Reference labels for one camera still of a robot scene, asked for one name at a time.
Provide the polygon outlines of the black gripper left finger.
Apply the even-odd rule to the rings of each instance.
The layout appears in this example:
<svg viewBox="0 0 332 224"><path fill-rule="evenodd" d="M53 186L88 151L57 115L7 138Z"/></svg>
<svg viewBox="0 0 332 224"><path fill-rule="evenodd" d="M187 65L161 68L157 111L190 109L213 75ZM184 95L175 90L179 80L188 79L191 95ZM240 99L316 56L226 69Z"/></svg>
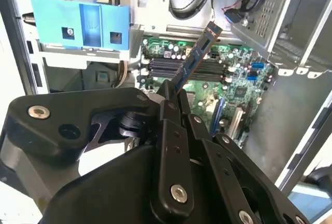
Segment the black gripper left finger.
<svg viewBox="0 0 332 224"><path fill-rule="evenodd" d="M188 218L194 196L177 89L166 80L157 93L159 103L137 88L18 97L4 122L4 163L33 200L48 198L49 203L82 177L78 161L89 146L137 137L139 145L129 151L155 148L152 212L157 218Z"/></svg>

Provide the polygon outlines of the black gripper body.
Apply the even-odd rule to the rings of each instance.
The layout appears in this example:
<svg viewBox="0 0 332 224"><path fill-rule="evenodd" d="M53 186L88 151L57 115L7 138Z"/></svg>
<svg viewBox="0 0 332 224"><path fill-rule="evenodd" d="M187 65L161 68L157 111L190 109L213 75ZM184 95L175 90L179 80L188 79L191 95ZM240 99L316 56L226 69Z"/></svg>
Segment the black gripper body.
<svg viewBox="0 0 332 224"><path fill-rule="evenodd" d="M62 187L43 223L162 223L151 210L155 148L113 159Z"/></svg>

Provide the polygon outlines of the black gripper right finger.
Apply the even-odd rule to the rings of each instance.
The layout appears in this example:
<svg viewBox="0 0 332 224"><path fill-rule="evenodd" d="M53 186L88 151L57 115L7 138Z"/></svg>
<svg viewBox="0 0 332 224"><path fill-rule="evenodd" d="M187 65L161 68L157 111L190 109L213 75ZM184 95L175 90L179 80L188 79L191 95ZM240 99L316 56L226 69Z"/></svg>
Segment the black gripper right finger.
<svg viewBox="0 0 332 224"><path fill-rule="evenodd" d="M226 134L211 136L178 94L190 150L201 160L216 219L221 223L308 223L301 211Z"/></svg>

